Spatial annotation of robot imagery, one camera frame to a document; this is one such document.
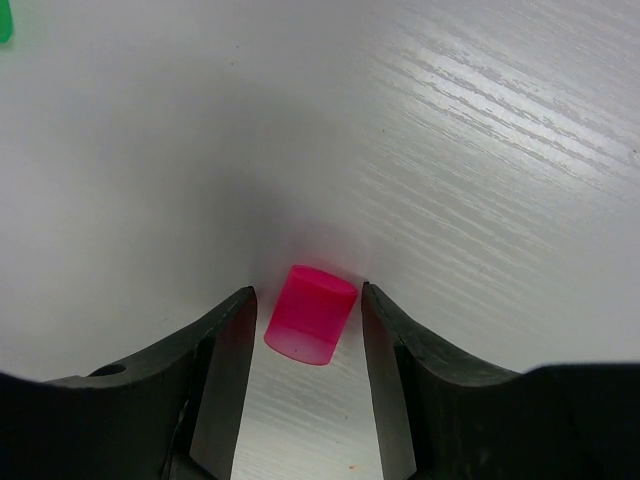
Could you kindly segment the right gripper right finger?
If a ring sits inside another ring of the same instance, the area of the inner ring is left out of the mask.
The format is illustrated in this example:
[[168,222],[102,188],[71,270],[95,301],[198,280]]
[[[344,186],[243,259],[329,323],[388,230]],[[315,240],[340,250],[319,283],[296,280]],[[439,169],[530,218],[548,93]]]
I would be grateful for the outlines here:
[[387,479],[635,479],[639,367],[517,373],[419,324],[363,286],[364,348]]

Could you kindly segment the green highlighter cap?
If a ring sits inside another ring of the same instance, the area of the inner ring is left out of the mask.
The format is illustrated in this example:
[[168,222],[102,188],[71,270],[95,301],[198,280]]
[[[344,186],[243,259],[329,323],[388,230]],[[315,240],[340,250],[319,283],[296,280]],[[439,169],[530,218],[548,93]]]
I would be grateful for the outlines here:
[[9,0],[0,0],[0,43],[10,41],[14,31],[13,16]]

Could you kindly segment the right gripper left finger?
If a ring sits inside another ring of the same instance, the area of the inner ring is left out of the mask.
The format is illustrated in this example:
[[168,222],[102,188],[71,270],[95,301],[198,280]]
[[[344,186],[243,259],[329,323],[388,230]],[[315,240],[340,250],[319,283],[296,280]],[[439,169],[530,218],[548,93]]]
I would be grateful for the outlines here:
[[227,479],[257,299],[244,287],[199,320],[87,376],[1,377],[5,479]]

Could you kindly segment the pink highlighter cap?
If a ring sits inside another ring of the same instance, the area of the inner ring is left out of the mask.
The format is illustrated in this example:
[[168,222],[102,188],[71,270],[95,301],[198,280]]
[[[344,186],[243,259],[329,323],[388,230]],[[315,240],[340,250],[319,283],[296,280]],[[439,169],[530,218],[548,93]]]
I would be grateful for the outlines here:
[[349,281],[305,265],[293,266],[264,333],[265,343],[297,362],[330,363],[358,298]]

